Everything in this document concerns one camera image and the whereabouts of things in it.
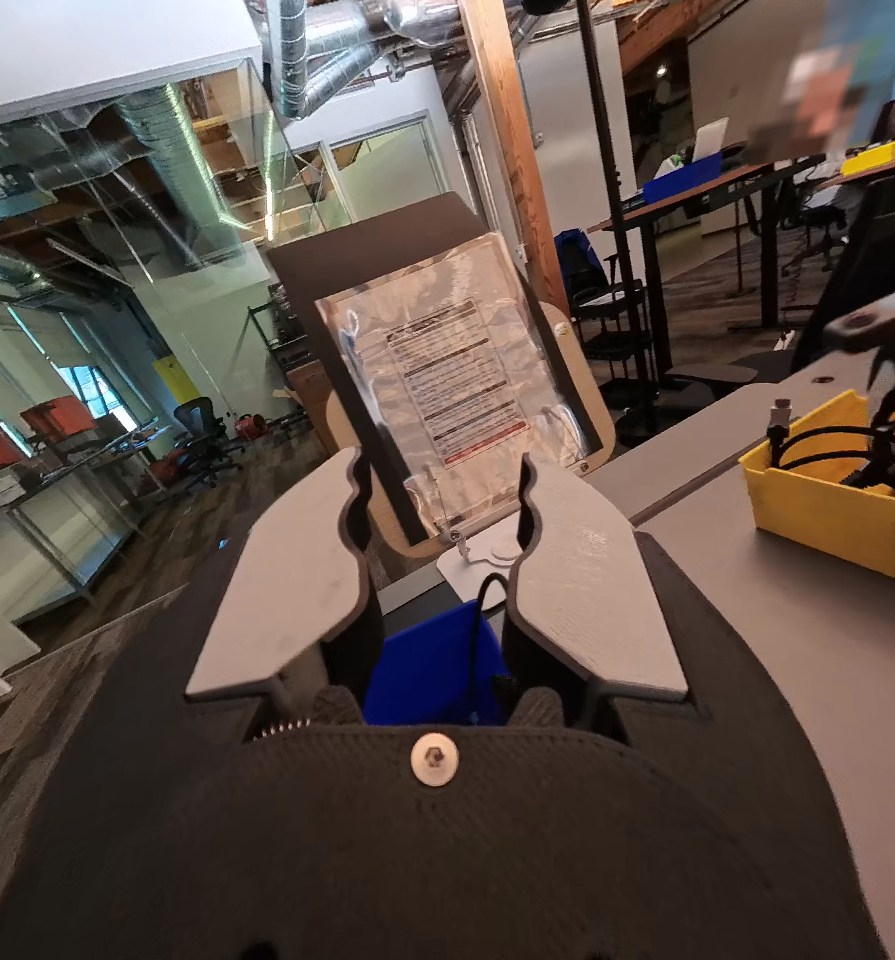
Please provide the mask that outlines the laminated instruction sheet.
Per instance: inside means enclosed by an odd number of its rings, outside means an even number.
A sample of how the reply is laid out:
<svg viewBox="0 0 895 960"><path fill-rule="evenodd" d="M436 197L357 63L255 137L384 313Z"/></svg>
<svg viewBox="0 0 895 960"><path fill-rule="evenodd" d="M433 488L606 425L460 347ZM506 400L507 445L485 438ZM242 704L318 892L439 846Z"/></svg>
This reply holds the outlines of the laminated instruction sheet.
<svg viewBox="0 0 895 960"><path fill-rule="evenodd" d="M316 302L427 538L516 499L526 452L561 467L590 446L556 380L501 234L483 234Z"/></svg>

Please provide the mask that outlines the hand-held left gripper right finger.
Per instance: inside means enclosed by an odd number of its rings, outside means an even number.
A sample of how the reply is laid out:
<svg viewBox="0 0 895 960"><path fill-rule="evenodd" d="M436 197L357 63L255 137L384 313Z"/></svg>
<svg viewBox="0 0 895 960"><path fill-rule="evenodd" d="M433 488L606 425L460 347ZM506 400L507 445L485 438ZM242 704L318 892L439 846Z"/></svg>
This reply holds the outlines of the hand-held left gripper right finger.
<svg viewBox="0 0 895 960"><path fill-rule="evenodd" d="M519 694L550 690L569 727L604 703L682 706L690 686L631 523L550 457L523 455L501 647Z"/></svg>

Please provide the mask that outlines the black metal pole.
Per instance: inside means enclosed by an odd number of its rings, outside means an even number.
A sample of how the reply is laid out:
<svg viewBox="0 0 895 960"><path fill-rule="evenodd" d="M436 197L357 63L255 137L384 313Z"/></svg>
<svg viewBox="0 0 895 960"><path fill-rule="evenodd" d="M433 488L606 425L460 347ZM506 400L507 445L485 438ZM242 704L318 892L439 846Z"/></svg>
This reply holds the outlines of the black metal pole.
<svg viewBox="0 0 895 960"><path fill-rule="evenodd" d="M609 111L599 68L596 32L589 3L587 1L577 1L576 10L584 49L589 95L609 201L610 230L614 237L617 263L621 275L623 302L629 320L629 330L637 342L634 363L640 401L638 429L644 438L649 439L658 433L655 390L652 386L647 361L646 331L642 324L640 306L636 301L637 291L630 246L626 231L623 228L621 187L615 160Z"/></svg>

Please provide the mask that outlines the yellow plastic bin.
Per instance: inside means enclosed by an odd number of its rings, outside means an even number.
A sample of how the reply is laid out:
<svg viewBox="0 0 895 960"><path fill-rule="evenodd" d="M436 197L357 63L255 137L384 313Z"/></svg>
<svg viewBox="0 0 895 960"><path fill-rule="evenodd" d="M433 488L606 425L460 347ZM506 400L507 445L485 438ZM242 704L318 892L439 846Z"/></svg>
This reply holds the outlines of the yellow plastic bin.
<svg viewBox="0 0 895 960"><path fill-rule="evenodd" d="M895 166L895 140L870 147L844 160L840 176L849 179Z"/></svg>
<svg viewBox="0 0 895 960"><path fill-rule="evenodd" d="M868 399L847 390L744 454L755 526L895 579L895 488L850 486L873 463Z"/></svg>

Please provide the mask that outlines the cluster of silver pipes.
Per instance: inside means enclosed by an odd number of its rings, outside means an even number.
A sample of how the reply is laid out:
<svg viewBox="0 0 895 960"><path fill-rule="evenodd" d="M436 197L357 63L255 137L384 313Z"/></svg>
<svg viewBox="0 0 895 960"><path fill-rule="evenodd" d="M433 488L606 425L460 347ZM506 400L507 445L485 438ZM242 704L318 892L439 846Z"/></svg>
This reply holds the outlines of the cluster of silver pipes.
<svg viewBox="0 0 895 960"><path fill-rule="evenodd" d="M262 46L272 104L288 121L310 117L406 42L410 2L246 1Z"/></svg>

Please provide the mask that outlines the wooden beam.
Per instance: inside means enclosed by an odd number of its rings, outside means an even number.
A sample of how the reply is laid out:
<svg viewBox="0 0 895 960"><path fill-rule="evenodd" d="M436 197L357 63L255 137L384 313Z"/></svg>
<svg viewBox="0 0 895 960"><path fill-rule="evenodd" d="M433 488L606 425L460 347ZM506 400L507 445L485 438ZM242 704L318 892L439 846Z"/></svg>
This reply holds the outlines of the wooden beam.
<svg viewBox="0 0 895 960"><path fill-rule="evenodd" d="M540 300L567 314L569 301L504 3L461 1L459 8L524 246L527 278Z"/></svg>

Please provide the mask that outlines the black office chair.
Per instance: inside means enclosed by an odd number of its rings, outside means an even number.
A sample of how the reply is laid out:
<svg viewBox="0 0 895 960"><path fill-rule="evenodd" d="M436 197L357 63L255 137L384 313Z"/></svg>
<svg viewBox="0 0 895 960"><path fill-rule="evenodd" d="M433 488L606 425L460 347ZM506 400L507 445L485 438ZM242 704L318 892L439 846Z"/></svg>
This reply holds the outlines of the black office chair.
<svg viewBox="0 0 895 960"><path fill-rule="evenodd" d="M197 486L216 489L221 474L244 470L233 454L238 446L229 438L224 421L215 415L209 398L197 397L178 405L173 417L183 433L175 449L177 470L189 482L190 491Z"/></svg>

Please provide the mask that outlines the silver spiral duct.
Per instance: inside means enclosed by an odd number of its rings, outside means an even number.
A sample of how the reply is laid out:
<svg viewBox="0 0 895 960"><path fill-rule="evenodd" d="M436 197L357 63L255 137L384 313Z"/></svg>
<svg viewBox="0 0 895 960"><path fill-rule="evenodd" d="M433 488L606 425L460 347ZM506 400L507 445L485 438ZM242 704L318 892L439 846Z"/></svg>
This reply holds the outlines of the silver spiral duct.
<svg viewBox="0 0 895 960"><path fill-rule="evenodd" d="M181 91L174 83L119 98L116 111L148 160L186 225L196 253L211 262L240 258L238 221L205 158Z"/></svg>

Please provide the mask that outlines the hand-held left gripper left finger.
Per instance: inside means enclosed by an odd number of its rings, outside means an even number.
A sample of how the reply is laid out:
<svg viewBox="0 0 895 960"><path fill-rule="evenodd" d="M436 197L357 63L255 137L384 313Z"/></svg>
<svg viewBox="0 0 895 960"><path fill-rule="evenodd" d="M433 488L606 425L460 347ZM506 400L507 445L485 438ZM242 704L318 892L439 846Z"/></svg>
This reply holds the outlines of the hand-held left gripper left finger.
<svg viewBox="0 0 895 960"><path fill-rule="evenodd" d="M310 719L321 692L364 708L384 645L366 557L372 467L342 449L253 522L185 689L191 703L260 698Z"/></svg>

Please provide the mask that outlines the blue plastic bin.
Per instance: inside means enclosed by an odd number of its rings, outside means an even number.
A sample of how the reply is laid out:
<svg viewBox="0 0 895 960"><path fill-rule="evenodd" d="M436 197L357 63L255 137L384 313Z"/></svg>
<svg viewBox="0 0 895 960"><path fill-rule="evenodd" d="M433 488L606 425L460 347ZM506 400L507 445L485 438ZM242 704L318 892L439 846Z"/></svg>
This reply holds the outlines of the blue plastic bin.
<svg viewBox="0 0 895 960"><path fill-rule="evenodd" d="M656 176L642 187L642 196L646 205L664 203L717 180L722 174L723 162L723 152L718 151L696 162Z"/></svg>
<svg viewBox="0 0 895 960"><path fill-rule="evenodd" d="M509 679L502 643L476 601L384 642L363 716L372 727L502 727L495 679Z"/></svg>

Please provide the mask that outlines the white plate with round disc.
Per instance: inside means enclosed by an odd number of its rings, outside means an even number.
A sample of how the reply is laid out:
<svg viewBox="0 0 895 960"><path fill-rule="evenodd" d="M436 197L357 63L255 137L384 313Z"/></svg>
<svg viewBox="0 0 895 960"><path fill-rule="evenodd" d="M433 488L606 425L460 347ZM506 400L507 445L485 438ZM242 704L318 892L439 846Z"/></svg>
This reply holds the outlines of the white plate with round disc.
<svg viewBox="0 0 895 960"><path fill-rule="evenodd" d="M523 549L518 541L516 512L478 534L466 537L441 555L436 567L464 603L477 600L483 582L494 573L509 577Z"/></svg>

